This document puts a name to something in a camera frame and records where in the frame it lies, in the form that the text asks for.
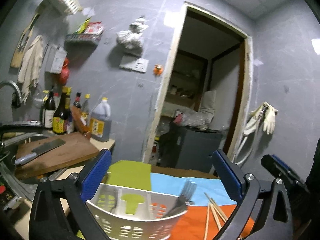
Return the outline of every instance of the door frame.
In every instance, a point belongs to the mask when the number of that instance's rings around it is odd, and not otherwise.
[[[201,8],[197,5],[185,2],[178,13],[176,26],[174,28],[173,38],[171,41],[170,51],[167,57],[167,61],[164,68],[162,82],[159,88],[156,105],[155,105],[155,114],[149,129],[147,129],[146,133],[146,146],[144,147],[142,161],[144,163],[149,163],[151,157],[151,151],[154,143],[154,138],[156,136],[156,128],[160,121],[161,112],[164,104],[164,99],[167,94],[169,81],[171,78],[171,73],[173,70],[173,64],[175,61],[175,57],[178,51],[178,46],[180,42],[180,37],[183,29],[183,25],[185,22],[185,18],[187,12],[191,11],[193,13],[197,13],[202,17],[208,18],[210,21],[216,22],[218,25],[222,25],[227,29],[231,30],[233,33],[241,36],[244,39],[244,79],[243,79],[243,89],[241,95],[241,102],[239,107],[239,112],[237,115],[237,122],[235,126],[235,130],[232,136],[232,140],[230,143],[230,147],[227,153],[229,159],[233,159],[235,155],[235,149],[237,149],[240,145],[242,139],[242,132],[244,130],[247,116],[249,112],[249,103],[251,99],[251,91],[252,91],[252,74],[253,74],[253,45],[252,45],[252,37],[242,31],[240,28],[236,27],[230,22],[222,19],[221,17],[213,14]]]

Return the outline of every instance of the hanging towel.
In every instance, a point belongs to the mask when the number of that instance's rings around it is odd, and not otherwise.
[[[23,56],[18,75],[18,82],[22,83],[22,101],[26,104],[30,88],[36,87],[39,82],[39,73],[43,57],[43,37],[37,36]]]

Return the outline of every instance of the fork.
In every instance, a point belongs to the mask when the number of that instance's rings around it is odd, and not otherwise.
[[[187,180],[183,186],[183,189],[177,198],[176,202],[174,203],[174,206],[172,209],[170,209],[164,216],[165,217],[171,217],[174,215],[177,215],[184,210],[186,210],[187,205],[186,202],[188,202],[191,197],[193,196],[195,190],[196,190],[196,183],[191,182],[190,180]]]

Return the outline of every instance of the gray cabinet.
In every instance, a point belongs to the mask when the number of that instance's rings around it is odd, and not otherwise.
[[[170,131],[160,137],[160,166],[208,173],[221,137],[219,131],[200,131],[172,123]]]

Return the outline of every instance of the faucet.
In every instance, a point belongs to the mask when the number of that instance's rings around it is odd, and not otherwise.
[[[20,89],[18,88],[17,84],[12,80],[5,80],[0,83],[0,89],[6,85],[11,86],[14,89],[14,93],[12,95],[12,106],[14,108],[20,107],[22,104],[22,97],[21,97]]]

